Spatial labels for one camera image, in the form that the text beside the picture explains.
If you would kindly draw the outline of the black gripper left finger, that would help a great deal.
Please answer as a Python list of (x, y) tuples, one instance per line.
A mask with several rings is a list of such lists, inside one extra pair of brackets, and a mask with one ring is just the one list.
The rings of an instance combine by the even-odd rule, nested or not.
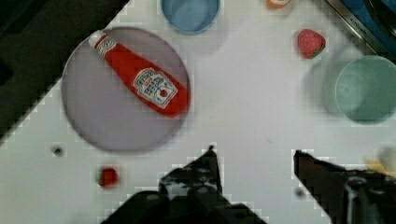
[(213, 147), (161, 178), (159, 189), (134, 194), (101, 224), (267, 224), (222, 195)]

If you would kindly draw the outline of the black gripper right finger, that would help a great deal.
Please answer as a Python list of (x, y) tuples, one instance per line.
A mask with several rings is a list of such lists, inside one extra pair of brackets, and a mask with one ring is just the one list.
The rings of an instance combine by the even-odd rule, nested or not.
[(370, 170), (348, 170), (301, 150), (294, 173), (332, 224), (396, 224), (395, 178)]

